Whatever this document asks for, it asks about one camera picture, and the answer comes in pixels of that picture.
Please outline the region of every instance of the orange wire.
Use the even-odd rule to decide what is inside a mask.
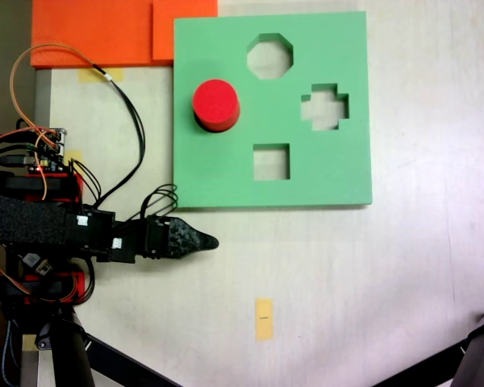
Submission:
[[[38,147],[38,144],[40,143],[41,137],[43,135],[44,134],[41,133],[38,136],[38,139],[35,141],[36,148]],[[45,177],[45,173],[43,172],[43,167],[40,164],[40,158],[38,157],[38,152],[34,152],[34,157],[35,157],[35,164],[38,166],[38,169],[40,170],[41,178],[43,179],[44,192],[43,192],[43,197],[41,198],[41,200],[43,201],[47,197],[47,178]]]
[[[9,133],[6,133],[5,135],[0,135],[0,139],[3,139],[4,137],[7,137],[8,135],[13,135],[14,133],[18,133],[19,131],[33,131],[34,127],[23,127],[22,129],[18,129],[17,131],[10,131]]]
[[[34,51],[38,48],[42,48],[42,47],[59,47],[59,48],[64,48],[66,50],[69,50],[71,52],[74,52],[76,53],[77,55],[79,55],[82,59],[84,59],[85,61],[87,61],[88,63],[90,63],[90,65],[93,66],[94,62],[91,61],[90,58],[88,58],[88,56],[84,55],[82,52],[80,52],[79,50],[77,50],[76,48],[73,48],[72,46],[69,46],[67,44],[61,44],[61,43],[43,43],[43,44],[37,44],[36,46],[32,46],[30,48],[28,48],[27,50],[25,50],[24,52],[22,52],[22,54],[18,57],[18,59],[16,60],[15,64],[13,64],[13,68],[12,70],[10,71],[10,77],[9,77],[9,91],[10,91],[10,98],[12,99],[13,101],[13,105],[15,106],[15,109],[16,111],[18,112],[19,116],[25,120],[25,122],[27,123],[27,125],[29,127],[36,127],[36,125],[34,124],[34,121],[32,121],[31,119],[29,119],[27,117],[27,115],[25,113],[23,113],[23,111],[20,109],[19,107],[19,104],[18,104],[18,101],[16,100],[16,95],[15,95],[15,76],[16,76],[16,70],[18,69],[18,66],[20,64],[20,62],[22,61],[22,59],[31,51]]]
[[[7,274],[5,274],[5,272],[3,270],[0,269],[0,274],[2,274],[5,278],[7,278],[14,286],[16,286],[22,293],[25,293],[25,294],[31,294],[31,292],[26,288],[24,287],[23,285],[21,285],[20,283],[18,283],[17,281],[15,281],[14,279],[12,279],[11,277],[9,277]]]

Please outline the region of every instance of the black cable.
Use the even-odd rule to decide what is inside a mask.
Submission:
[[[16,130],[22,127],[22,123],[27,125],[24,119],[18,119],[18,121],[16,121]]]
[[[96,68],[101,74],[106,74],[106,72],[101,69],[99,66],[94,64],[94,68]],[[140,154],[138,158],[138,162],[136,163],[136,166],[133,168],[130,173],[128,173],[124,179],[122,179],[117,185],[115,185],[112,189],[107,191],[103,196],[101,196],[93,205],[93,207],[96,209],[98,208],[101,204],[104,203],[104,201],[111,196],[117,189],[122,187],[124,184],[126,184],[131,177],[136,173],[136,171],[140,168],[142,165],[142,162],[144,160],[145,156],[145,129],[144,129],[144,124],[142,123],[142,120],[140,118],[140,115],[138,114],[138,111],[132,104],[131,100],[129,97],[120,89],[114,81],[111,81],[111,84],[113,87],[115,87],[116,91],[119,93],[120,97],[122,98],[124,104],[126,105],[127,111],[129,111],[129,114],[131,115],[132,121],[135,124],[135,129],[136,129],[136,135],[138,137],[138,143],[139,143],[139,149],[140,149]]]
[[[88,266],[88,270],[90,272],[90,283],[88,284],[88,289],[86,289],[83,297],[81,300],[77,302],[73,302],[72,305],[81,305],[84,304],[86,301],[88,301],[92,294],[95,291],[95,270],[94,270],[94,264],[91,261],[91,258],[84,258],[84,261],[86,262],[86,266]]]
[[[82,172],[91,180],[91,183],[97,190],[97,196],[94,195],[95,201],[97,201],[98,198],[100,198],[102,195],[102,187],[100,185],[100,182],[98,181],[98,178],[81,161],[72,159],[72,162],[78,165],[82,169]]]
[[[10,145],[10,146],[5,147],[5,148],[0,148],[0,155],[3,154],[3,153],[5,153],[5,152],[17,151],[19,149],[32,150],[32,149],[35,149],[35,148],[34,147],[29,147],[28,145],[25,145],[25,144]]]
[[[156,188],[142,202],[142,205],[140,207],[140,212],[139,212],[140,219],[145,218],[145,212],[147,211],[147,209],[150,206],[155,205],[156,203],[158,203],[160,200],[163,200],[164,198],[169,198],[171,203],[169,205],[159,209],[154,214],[157,214],[158,212],[165,210],[169,207],[172,207],[172,209],[171,209],[171,211],[167,212],[166,214],[169,214],[170,212],[172,212],[177,207],[177,200],[179,199],[179,197],[177,196],[177,194],[175,192],[176,189],[177,189],[177,186],[175,184],[163,184],[163,185],[160,185],[158,188]],[[161,198],[159,198],[159,199],[157,199],[154,202],[149,204],[151,197],[154,196],[154,195],[161,195]]]

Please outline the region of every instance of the white table surface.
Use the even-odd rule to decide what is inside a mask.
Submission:
[[[86,330],[184,386],[365,387],[466,337],[484,313],[484,0],[219,9],[367,11],[374,203],[178,212],[220,247],[96,264],[94,296],[77,308]],[[170,68],[125,69],[119,84],[148,144],[101,207],[120,220],[171,181],[172,84]],[[107,84],[54,70],[50,107],[105,189],[135,164],[131,119]],[[255,340],[256,298],[273,299],[268,341]],[[40,386],[51,385],[50,353],[40,360]]]

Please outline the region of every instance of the shape sorter board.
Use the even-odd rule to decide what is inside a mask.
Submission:
[[[180,207],[358,205],[372,202],[364,12],[177,19],[174,52],[174,183]],[[277,40],[292,66],[276,79],[248,67],[259,42]],[[240,117],[203,130],[194,91],[210,79],[236,90]],[[301,103],[318,89],[347,102],[333,130],[314,130]],[[282,148],[287,174],[256,180],[255,151]]]

